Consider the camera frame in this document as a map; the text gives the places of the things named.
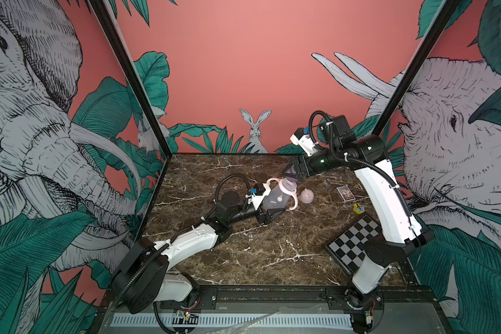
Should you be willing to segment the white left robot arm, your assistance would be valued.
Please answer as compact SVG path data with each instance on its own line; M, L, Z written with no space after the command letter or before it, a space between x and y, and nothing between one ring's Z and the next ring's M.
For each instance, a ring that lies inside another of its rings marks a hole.
M118 265L110 279L116 293L112 310L125 306L136 314L160 301L184 302L193 291L193 283L184 275L169 274L183 260L225 242L233 233L233 225L254 217L269 224L287 210L280 196L256 196L241 199L228 191L199 224L177 232L170 239L153 242L139 239Z

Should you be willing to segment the clear baby bottle body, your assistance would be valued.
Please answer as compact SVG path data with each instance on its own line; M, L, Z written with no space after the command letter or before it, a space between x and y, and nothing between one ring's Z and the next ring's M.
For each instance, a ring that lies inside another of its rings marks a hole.
M288 210L296 209L298 200L296 199L297 184L295 182L290 182L286 178L271 178L267 184L270 186L271 192L262 202L264 209L286 208L291 198L294 199L294 206L289 207Z

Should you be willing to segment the purple collar with nipple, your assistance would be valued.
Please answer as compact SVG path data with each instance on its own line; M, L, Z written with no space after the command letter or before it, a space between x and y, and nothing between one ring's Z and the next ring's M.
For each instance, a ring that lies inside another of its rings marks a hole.
M283 169L283 172L282 172L282 175L284 178L286 178L287 180L289 180L290 182L295 182L297 183L298 182L298 178L297 178L297 172L294 168L294 165L293 164L288 164L284 169Z

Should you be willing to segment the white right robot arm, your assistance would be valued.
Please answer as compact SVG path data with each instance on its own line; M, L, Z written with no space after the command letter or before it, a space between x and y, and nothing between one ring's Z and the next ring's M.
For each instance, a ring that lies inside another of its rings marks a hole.
M381 233L366 243L366 256L352 276L357 294L369 295L390 264L405 259L434 239L434 233L420 225L406 204L388 150L379 136L336 137L329 140L325 150L318 150L303 129L298 129L290 140L304 151L292 160L294 178L309 178L345 166L355 172L377 213Z

